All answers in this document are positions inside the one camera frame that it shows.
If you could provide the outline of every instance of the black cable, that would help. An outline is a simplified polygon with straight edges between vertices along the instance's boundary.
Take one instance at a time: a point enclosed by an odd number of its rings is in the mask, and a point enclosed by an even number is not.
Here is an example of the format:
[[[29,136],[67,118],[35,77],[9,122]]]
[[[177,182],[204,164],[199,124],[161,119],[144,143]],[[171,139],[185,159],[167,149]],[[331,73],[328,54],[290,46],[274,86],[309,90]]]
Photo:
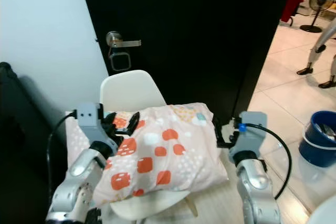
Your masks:
[[[271,131],[271,130],[265,128],[265,127],[262,127],[261,125],[257,125],[257,124],[253,124],[253,123],[245,123],[245,125],[247,127],[252,127],[252,128],[260,129],[262,131],[266,131],[267,133],[269,133],[272,136],[274,136],[283,145],[283,147],[285,148],[285,151],[286,151],[287,156],[288,156],[288,170],[287,170],[286,179],[283,182],[283,185],[280,188],[280,191],[275,196],[275,199],[278,199],[280,197],[280,195],[282,194],[283,190],[285,189],[285,187],[288,184],[289,176],[290,176],[290,173],[291,173],[291,170],[292,170],[292,157],[290,155],[289,148],[287,147],[286,143],[280,138],[280,136],[278,136],[277,134],[275,134],[273,131]]]
[[[54,133],[57,131],[58,127],[65,121],[66,118],[69,117],[76,117],[76,110],[72,111],[71,113],[64,116],[59,122],[55,125],[54,129],[52,130],[51,134],[48,137],[47,142],[47,168],[48,168],[48,193],[49,193],[49,205],[51,204],[51,200],[53,199],[53,187],[52,187],[52,172],[50,166],[50,147],[51,147],[51,140],[53,139]]]

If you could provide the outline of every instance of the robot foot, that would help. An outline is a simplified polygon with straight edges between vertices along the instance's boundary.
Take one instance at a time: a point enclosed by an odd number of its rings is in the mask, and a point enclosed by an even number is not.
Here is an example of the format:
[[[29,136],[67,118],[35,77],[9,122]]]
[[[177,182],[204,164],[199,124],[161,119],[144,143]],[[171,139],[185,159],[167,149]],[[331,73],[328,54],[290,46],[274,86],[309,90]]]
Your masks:
[[[308,74],[308,73],[313,73],[313,69],[312,68],[304,68],[300,71],[297,71],[296,73],[300,76],[303,76],[303,75]]]
[[[325,83],[319,84],[319,88],[322,88],[322,89],[328,89],[328,88],[332,88],[332,87],[336,87],[336,82],[335,81],[327,81]]]

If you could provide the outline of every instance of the black door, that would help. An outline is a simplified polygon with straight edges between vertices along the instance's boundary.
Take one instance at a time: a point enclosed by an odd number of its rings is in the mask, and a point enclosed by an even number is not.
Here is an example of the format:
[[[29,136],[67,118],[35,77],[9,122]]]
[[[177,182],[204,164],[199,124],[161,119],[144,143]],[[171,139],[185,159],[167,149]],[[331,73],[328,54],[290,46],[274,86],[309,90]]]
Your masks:
[[[132,69],[168,104],[204,102],[223,123],[247,109],[285,0],[86,0],[109,74],[106,33],[142,41]]]

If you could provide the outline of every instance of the tiled floor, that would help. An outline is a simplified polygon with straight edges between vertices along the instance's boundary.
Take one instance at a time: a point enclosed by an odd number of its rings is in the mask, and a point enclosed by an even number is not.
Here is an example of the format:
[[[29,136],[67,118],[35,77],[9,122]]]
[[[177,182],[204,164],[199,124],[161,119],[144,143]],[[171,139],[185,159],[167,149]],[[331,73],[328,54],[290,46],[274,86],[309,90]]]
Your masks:
[[[279,25],[269,54],[260,74],[249,110],[263,111],[268,115],[268,128],[279,134],[288,144],[293,170],[289,186],[278,199],[282,221],[285,224],[304,224],[316,207],[336,193],[336,165],[328,169],[318,168],[306,162],[299,154],[303,126],[313,112],[336,110],[336,89],[321,90],[318,83],[329,79],[329,68],[336,41],[330,40],[326,51],[309,76],[298,76],[296,71],[305,67],[309,50],[320,34],[310,34],[298,27],[310,24],[312,17],[296,16],[293,27]],[[317,20],[325,27],[329,22]],[[223,128],[228,137],[229,127]],[[274,185],[274,194],[282,185],[287,170],[287,157],[282,146],[267,136],[261,153],[268,164],[268,174]],[[154,223],[243,223],[241,198],[236,189],[235,166],[223,150],[221,160],[225,165],[229,182],[192,193],[199,216],[194,218],[185,202],[180,202],[162,213],[148,218]],[[103,223],[130,223],[111,212],[109,206],[102,211]]]
[[[298,29],[302,24],[309,24],[311,19],[297,15],[293,27],[278,26],[249,106],[251,111],[267,113],[268,127],[289,144],[293,158],[289,190],[309,213],[336,194],[336,165],[318,168],[303,159],[298,150],[302,129],[312,113],[336,111],[336,88],[322,90],[317,87],[318,83],[329,80],[331,61],[336,54],[335,40],[327,42],[327,49],[314,66],[313,74],[298,76],[295,73],[305,67],[309,51],[321,35]],[[329,22],[318,19],[317,23],[326,27]],[[283,148],[267,137],[262,153],[269,166],[283,179],[288,165]]]

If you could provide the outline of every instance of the white wall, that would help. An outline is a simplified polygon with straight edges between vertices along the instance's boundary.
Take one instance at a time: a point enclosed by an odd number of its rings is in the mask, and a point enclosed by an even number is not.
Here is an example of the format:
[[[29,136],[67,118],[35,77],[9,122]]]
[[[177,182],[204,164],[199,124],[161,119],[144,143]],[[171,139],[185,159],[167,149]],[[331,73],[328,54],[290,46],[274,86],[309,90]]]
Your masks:
[[[85,0],[0,0],[0,61],[55,124],[108,76]]]

